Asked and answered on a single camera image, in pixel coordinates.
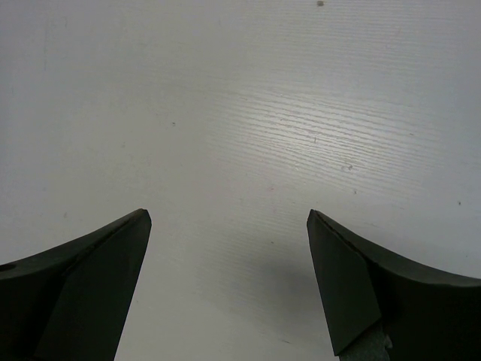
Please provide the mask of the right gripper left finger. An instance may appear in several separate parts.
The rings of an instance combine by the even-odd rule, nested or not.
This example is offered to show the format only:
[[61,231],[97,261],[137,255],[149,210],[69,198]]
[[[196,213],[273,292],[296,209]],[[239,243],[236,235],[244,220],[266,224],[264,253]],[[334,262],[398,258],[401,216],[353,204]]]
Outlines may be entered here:
[[3,360],[113,360],[150,237],[138,209],[1,266]]

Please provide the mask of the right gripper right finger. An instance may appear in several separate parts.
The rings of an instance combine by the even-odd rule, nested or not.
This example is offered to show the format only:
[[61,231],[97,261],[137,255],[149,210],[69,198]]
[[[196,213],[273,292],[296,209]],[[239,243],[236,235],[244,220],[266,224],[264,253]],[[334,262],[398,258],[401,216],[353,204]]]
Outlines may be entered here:
[[415,262],[316,210],[307,232],[339,359],[480,358],[479,279]]

